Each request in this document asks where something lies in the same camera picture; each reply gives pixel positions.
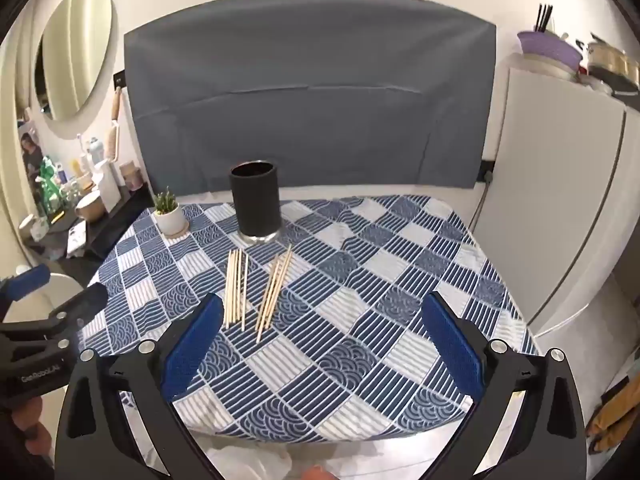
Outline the person right hand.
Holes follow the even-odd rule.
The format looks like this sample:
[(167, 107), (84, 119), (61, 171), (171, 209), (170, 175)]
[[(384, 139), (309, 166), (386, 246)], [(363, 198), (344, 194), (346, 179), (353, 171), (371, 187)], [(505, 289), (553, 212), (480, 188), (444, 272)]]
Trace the person right hand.
[(300, 478), (302, 480), (338, 480), (334, 474), (331, 474), (319, 465), (307, 469)]

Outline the person left hand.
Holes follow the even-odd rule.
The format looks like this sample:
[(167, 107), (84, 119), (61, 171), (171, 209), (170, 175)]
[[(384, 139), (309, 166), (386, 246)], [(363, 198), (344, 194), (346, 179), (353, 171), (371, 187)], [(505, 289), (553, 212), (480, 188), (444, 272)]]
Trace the person left hand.
[(48, 456), (52, 448), (52, 437), (40, 417), (43, 410), (41, 396), (36, 396), (11, 412), (14, 426), (24, 434), (25, 448), (33, 456)]

